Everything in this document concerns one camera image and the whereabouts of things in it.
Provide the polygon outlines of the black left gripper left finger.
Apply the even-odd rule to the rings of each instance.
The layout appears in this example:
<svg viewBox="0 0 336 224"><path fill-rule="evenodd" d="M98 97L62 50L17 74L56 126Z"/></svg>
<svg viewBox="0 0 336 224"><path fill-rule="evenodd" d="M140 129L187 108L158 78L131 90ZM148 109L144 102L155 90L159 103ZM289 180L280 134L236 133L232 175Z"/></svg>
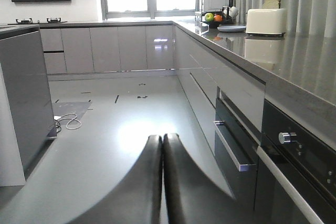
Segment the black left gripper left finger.
<svg viewBox="0 0 336 224"><path fill-rule="evenodd" d="M70 223L159 223L161 195L162 138L151 135L116 187Z"/></svg>

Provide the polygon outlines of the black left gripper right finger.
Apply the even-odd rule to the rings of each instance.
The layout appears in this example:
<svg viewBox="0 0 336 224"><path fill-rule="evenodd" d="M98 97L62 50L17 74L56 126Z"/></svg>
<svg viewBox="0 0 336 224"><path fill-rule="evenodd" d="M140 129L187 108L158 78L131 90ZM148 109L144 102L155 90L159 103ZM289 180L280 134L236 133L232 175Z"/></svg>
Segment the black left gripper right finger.
<svg viewBox="0 0 336 224"><path fill-rule="evenodd" d="M229 198L198 167L176 133L163 140L169 223L235 223Z"/></svg>

